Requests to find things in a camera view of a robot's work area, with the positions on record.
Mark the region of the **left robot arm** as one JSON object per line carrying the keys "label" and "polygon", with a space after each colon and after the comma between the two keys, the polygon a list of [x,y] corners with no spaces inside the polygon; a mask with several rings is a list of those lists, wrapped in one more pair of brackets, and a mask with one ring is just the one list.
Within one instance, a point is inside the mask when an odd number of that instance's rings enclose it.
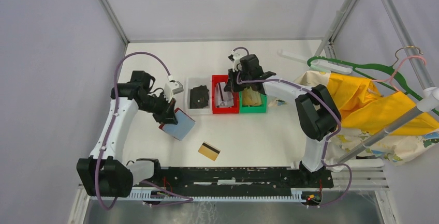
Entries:
{"label": "left robot arm", "polygon": [[143,180],[149,186],[162,182],[163,173],[155,160],[138,159],[122,163],[128,132],[138,111],[151,113],[161,124],[177,124],[175,95],[183,85],[168,77],[159,95],[153,92],[155,78],[144,71],[133,71],[126,83],[117,83],[111,92],[110,111],[97,144],[88,158],[80,158],[76,169],[87,194],[94,197],[124,198]]}

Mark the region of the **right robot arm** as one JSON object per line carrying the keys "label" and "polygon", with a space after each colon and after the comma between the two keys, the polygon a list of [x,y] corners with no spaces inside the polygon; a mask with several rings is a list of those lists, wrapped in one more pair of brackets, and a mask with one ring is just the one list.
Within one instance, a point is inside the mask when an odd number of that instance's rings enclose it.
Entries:
{"label": "right robot arm", "polygon": [[306,136],[305,153],[299,163],[299,181],[306,187],[320,179],[325,166],[325,155],[332,136],[341,129],[341,114],[328,89],[319,84],[304,86],[289,82],[272,71],[264,71],[255,54],[242,56],[233,51],[228,59],[225,90],[238,93],[250,88],[266,96],[275,97],[296,106],[300,127]]}

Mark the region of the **gold credit card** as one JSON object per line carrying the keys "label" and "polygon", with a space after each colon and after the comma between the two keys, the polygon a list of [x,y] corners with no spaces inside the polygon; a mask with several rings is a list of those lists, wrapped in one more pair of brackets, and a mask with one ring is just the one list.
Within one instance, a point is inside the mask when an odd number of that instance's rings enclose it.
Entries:
{"label": "gold credit card", "polygon": [[198,153],[204,155],[205,157],[209,158],[212,161],[217,160],[220,152],[221,151],[218,148],[215,148],[206,142],[203,142],[200,148],[198,149]]}

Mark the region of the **red leather card holder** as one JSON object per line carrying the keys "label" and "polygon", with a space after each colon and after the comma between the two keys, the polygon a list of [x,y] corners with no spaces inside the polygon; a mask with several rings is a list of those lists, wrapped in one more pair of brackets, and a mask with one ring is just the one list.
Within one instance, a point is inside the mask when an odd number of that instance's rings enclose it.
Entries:
{"label": "red leather card holder", "polygon": [[196,121],[183,112],[180,108],[175,111],[177,124],[161,124],[159,129],[171,137],[182,141],[194,128]]}

